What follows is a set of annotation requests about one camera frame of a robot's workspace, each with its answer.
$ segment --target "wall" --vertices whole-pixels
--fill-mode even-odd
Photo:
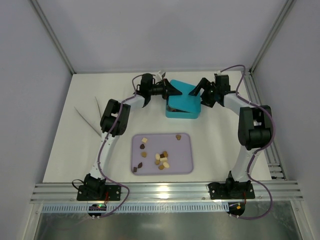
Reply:
[[[38,0],[79,72],[251,65],[286,0]]]
[[[290,179],[298,180],[320,229],[320,1],[297,1],[254,76],[272,106]]]
[[[0,2],[0,233],[21,239],[71,75],[27,0]]]

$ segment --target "white table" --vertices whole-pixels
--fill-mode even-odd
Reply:
[[[89,173],[100,145],[100,137],[78,115],[76,107],[96,129],[100,118],[95,97],[103,112],[109,99],[123,100],[133,93],[131,80],[141,73],[75,74],[64,104],[60,123],[46,168],[44,183],[65,183],[84,179]],[[228,71],[231,89],[236,89],[240,71]],[[167,72],[166,77],[196,85],[201,78],[214,80],[213,72]],[[248,98],[245,85],[240,94]],[[165,116],[165,100],[152,96],[150,103],[130,113],[128,127],[119,138],[108,169],[104,172],[117,182],[202,182],[224,181],[240,150],[239,118],[218,103],[202,106],[198,119],[173,119]],[[191,137],[193,171],[185,175],[137,176],[131,172],[131,139],[143,133],[188,133]],[[270,180],[265,154],[252,171],[257,180]]]

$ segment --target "small object in tray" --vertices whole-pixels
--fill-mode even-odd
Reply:
[[[163,163],[163,166],[164,166],[166,169],[170,168],[169,163],[167,163],[166,161]]]
[[[143,142],[144,144],[146,144],[148,142],[148,139],[147,138],[142,138],[141,142]]]
[[[155,160],[160,160],[160,154],[159,153],[155,154]]]
[[[166,157],[160,158],[160,162],[161,163],[168,162],[168,158]]]

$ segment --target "purple cable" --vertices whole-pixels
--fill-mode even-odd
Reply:
[[[117,211],[117,210],[125,203],[125,201],[128,199],[129,194],[130,194],[130,189],[129,189],[126,185],[123,185],[123,184],[121,184],[121,183],[119,183],[119,182],[113,181],[112,179],[110,179],[109,177],[107,177],[107,176],[103,173],[103,171],[102,171],[102,169],[101,169],[101,166],[100,166],[100,164],[101,164],[101,163],[100,163],[100,157],[101,157],[102,150],[104,149],[104,146],[105,146],[105,144],[106,144],[106,142],[107,142],[107,140],[108,140],[109,134],[111,133],[111,131],[115,128],[115,126],[116,126],[116,124],[117,124],[117,121],[118,121],[119,116],[120,116],[121,111],[122,111],[123,104],[124,104],[126,101],[130,100],[130,99],[134,99],[134,98],[137,96],[137,89],[136,89],[136,87],[135,87],[134,80],[135,80],[136,78],[138,78],[138,77],[141,77],[141,76],[142,76],[142,74],[140,74],[140,75],[138,75],[138,76],[135,76],[135,77],[132,79],[132,85],[133,85],[133,89],[134,89],[134,95],[131,96],[131,97],[126,98],[125,100],[123,100],[123,101],[120,103],[120,108],[119,108],[118,115],[116,116],[116,118],[115,118],[115,120],[114,120],[114,123],[113,123],[113,125],[111,126],[110,130],[107,132],[107,134],[106,134],[106,136],[105,136],[105,138],[104,138],[104,141],[103,141],[103,143],[102,143],[102,145],[101,145],[101,147],[100,147],[99,153],[98,153],[97,165],[98,165],[98,169],[99,169],[100,174],[101,174],[106,180],[108,180],[109,182],[114,183],[114,184],[116,184],[116,185],[118,185],[118,186],[121,186],[121,187],[123,187],[123,188],[125,188],[125,189],[128,190],[128,192],[127,192],[125,198],[123,199],[123,201],[122,201],[115,209],[113,209],[112,211],[110,211],[110,212],[108,212],[108,213],[106,213],[106,214],[104,214],[104,215],[101,215],[100,218],[105,218],[105,217],[108,217],[108,216],[112,215],[115,211]]]
[[[230,66],[230,67],[227,67],[227,68],[223,69],[223,70],[220,71],[220,72],[222,73],[222,72],[224,72],[224,71],[227,71],[227,70],[229,70],[229,69],[236,68],[236,67],[242,67],[242,68],[243,68],[243,73],[242,73],[241,79],[240,79],[240,81],[239,81],[239,83],[238,83],[238,85],[237,85],[237,87],[236,87],[236,89],[235,89],[235,95],[236,95],[236,97],[237,97],[238,99],[240,99],[241,101],[245,102],[246,104],[249,104],[249,105],[251,105],[251,106],[254,106],[254,107],[256,107],[256,108],[259,108],[261,111],[263,111],[263,112],[268,116],[268,118],[270,119],[271,124],[272,124],[272,129],[273,129],[273,130],[272,130],[271,139],[270,139],[270,141],[268,142],[268,144],[265,145],[264,147],[261,147],[261,148],[257,149],[256,151],[254,151],[254,153],[253,153],[253,155],[252,155],[252,157],[251,157],[251,159],[250,159],[250,162],[249,162],[249,164],[248,164],[248,167],[246,168],[246,174],[248,175],[248,178],[249,178],[251,181],[253,181],[253,182],[257,183],[257,184],[260,184],[262,187],[264,187],[265,190],[268,192],[268,194],[269,194],[269,196],[270,196],[270,207],[269,207],[269,209],[268,209],[264,214],[262,214],[262,215],[260,215],[260,216],[255,216],[255,217],[238,216],[239,219],[256,220],[256,219],[261,219],[261,218],[265,217],[268,213],[270,213],[271,209],[273,208],[274,201],[273,201],[271,192],[270,192],[270,190],[267,188],[267,186],[264,185],[262,182],[253,179],[253,178],[250,176],[250,168],[251,168],[252,163],[253,163],[254,160],[255,160],[256,154],[257,154],[258,152],[266,149],[267,147],[269,147],[269,146],[272,144],[272,142],[274,141],[275,135],[276,135],[276,124],[275,124],[272,116],[267,112],[267,110],[265,110],[264,108],[262,108],[261,106],[255,104],[255,103],[252,103],[252,102],[244,99],[243,97],[241,97],[241,96],[239,95],[239,87],[240,87],[240,84],[242,83],[242,81],[244,80],[245,75],[246,75],[246,66],[244,66],[244,65],[242,65],[242,64],[233,65],[233,66]]]

